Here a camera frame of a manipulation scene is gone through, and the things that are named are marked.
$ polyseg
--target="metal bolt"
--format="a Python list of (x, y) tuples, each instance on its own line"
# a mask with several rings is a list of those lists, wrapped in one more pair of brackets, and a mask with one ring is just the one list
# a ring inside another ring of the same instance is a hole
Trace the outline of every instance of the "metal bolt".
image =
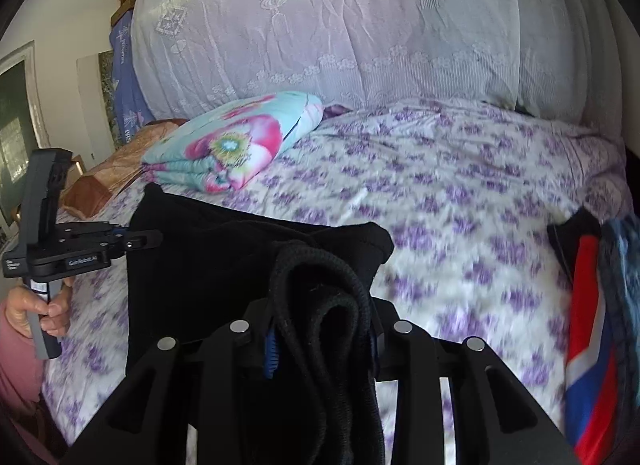
[(158, 349), (162, 351), (172, 350), (175, 347), (175, 339), (173, 337), (162, 337), (158, 341)]
[(484, 341), (479, 337), (469, 337), (466, 340), (466, 346), (473, 351), (482, 351), (484, 349)]
[(411, 333), (413, 328), (412, 324), (407, 320), (399, 320), (394, 324), (394, 330), (398, 333)]
[(244, 333), (249, 329), (249, 323), (245, 320), (235, 320), (229, 326), (233, 333)]

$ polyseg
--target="gray handle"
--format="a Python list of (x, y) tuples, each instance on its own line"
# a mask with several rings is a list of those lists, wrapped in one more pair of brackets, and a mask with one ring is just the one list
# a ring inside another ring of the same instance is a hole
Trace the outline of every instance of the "gray handle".
[[(33, 293), (45, 302), (51, 301), (60, 293), (62, 289), (62, 280), (52, 281), (50, 283), (36, 283), (29, 279), (24, 280)], [(31, 336), (33, 336), (33, 344), (36, 349), (36, 358), (38, 360), (51, 360), (58, 358), (62, 354), (62, 346), (57, 337), (50, 336), (40, 327), (40, 315), (33, 312), (27, 312), (27, 319), (31, 328)]]

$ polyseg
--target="white stripe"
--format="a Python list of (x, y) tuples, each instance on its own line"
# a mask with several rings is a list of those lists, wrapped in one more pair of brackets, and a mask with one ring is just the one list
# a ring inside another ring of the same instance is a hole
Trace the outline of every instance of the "white stripe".
[(600, 286), (600, 279), (598, 277), (598, 306), (596, 307), (596, 315), (593, 319), (591, 339), (589, 340), (589, 345), (566, 365), (565, 381), (567, 389), (580, 380), (598, 361), (605, 311), (604, 294), (602, 293), (602, 287)]

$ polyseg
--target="brown pillow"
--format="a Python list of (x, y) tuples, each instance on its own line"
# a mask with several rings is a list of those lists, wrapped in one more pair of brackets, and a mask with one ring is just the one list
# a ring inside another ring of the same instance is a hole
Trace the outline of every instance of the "brown pillow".
[(186, 119), (149, 122), (127, 145), (63, 190), (60, 206), (81, 220), (91, 219), (139, 177), (140, 159), (158, 140), (169, 135)]

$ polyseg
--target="person's arm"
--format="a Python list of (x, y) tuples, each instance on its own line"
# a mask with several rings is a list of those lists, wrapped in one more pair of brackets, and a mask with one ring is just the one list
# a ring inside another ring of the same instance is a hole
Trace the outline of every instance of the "person's arm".
[(48, 305), (23, 286), (12, 288), (0, 304), (0, 401), (16, 418), (34, 414), (44, 369), (35, 357), (26, 312), (44, 315), (40, 325), (50, 335), (65, 335), (71, 284), (66, 281), (60, 295)]

